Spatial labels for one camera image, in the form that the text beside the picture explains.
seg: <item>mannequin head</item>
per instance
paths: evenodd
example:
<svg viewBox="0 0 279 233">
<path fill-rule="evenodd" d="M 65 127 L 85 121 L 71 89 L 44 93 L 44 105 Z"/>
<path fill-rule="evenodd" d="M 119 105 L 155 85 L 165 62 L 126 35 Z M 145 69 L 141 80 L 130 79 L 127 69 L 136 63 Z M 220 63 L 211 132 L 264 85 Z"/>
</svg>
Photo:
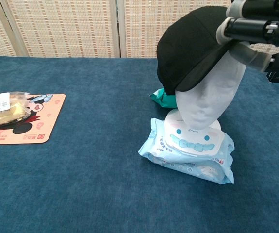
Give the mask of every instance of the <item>mannequin head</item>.
<svg viewBox="0 0 279 233">
<path fill-rule="evenodd" d="M 232 102 L 245 68 L 226 52 L 197 86 L 176 91 L 177 108 L 184 122 L 191 129 L 202 130 L 216 121 Z"/>
</svg>

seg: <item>cap brim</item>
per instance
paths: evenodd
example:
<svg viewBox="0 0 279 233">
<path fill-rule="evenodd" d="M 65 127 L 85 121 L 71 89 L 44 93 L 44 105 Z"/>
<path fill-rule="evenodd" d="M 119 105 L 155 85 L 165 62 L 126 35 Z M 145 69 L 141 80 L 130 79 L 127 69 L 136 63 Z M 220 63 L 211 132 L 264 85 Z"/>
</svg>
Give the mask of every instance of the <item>cap brim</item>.
<svg viewBox="0 0 279 233">
<path fill-rule="evenodd" d="M 176 86 L 177 91 L 189 91 L 196 85 L 198 85 L 205 76 L 211 71 L 211 69 L 217 64 L 222 56 L 229 50 L 229 47 L 233 42 L 225 45 L 217 46 L 210 52 L 202 61 L 200 61 Z"/>
</svg>

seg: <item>blue tablecloth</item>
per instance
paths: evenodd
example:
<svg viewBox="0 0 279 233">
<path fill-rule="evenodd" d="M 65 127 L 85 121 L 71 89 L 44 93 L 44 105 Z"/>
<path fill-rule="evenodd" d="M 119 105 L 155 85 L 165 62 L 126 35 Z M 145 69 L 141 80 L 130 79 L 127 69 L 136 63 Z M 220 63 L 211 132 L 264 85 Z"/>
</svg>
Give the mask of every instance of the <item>blue tablecloth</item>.
<svg viewBox="0 0 279 233">
<path fill-rule="evenodd" d="M 234 184 L 137 152 L 169 110 L 154 59 L 0 57 L 0 93 L 65 93 L 45 144 L 0 146 L 0 233 L 279 232 L 279 83 L 247 69 L 220 117 Z"/>
</svg>

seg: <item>blue wet wipes pack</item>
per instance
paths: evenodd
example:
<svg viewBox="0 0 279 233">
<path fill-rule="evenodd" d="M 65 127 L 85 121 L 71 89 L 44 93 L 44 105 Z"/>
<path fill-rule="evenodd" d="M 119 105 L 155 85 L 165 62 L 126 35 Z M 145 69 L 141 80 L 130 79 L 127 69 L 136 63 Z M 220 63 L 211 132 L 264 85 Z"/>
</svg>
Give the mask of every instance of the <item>blue wet wipes pack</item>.
<svg viewBox="0 0 279 233">
<path fill-rule="evenodd" d="M 180 130 L 177 131 L 178 135 L 182 135 Z M 150 136 L 140 148 L 139 154 L 155 164 L 198 178 L 218 184 L 234 183 L 231 171 L 233 158 L 230 155 L 234 151 L 234 142 L 226 133 L 222 133 L 224 136 L 218 147 L 212 144 L 183 143 L 184 139 L 179 139 L 173 134 L 166 136 L 164 121 L 153 118 Z M 173 144 L 169 145 L 166 138 L 172 138 Z M 188 146 L 183 146 L 185 144 L 193 145 L 188 148 Z M 193 155 L 186 153 L 184 149 L 200 152 Z"/>
</svg>

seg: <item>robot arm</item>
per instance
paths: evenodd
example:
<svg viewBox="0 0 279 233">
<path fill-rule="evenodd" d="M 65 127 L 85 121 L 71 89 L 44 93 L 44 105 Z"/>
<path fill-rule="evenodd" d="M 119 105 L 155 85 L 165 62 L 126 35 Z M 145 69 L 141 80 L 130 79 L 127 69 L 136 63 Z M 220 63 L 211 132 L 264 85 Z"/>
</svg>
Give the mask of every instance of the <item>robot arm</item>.
<svg viewBox="0 0 279 233">
<path fill-rule="evenodd" d="M 236 60 L 260 71 L 279 71 L 279 54 L 257 52 L 241 43 L 279 46 L 279 0 L 235 0 L 227 17 L 217 30 L 218 43 L 236 40 L 229 50 Z"/>
</svg>

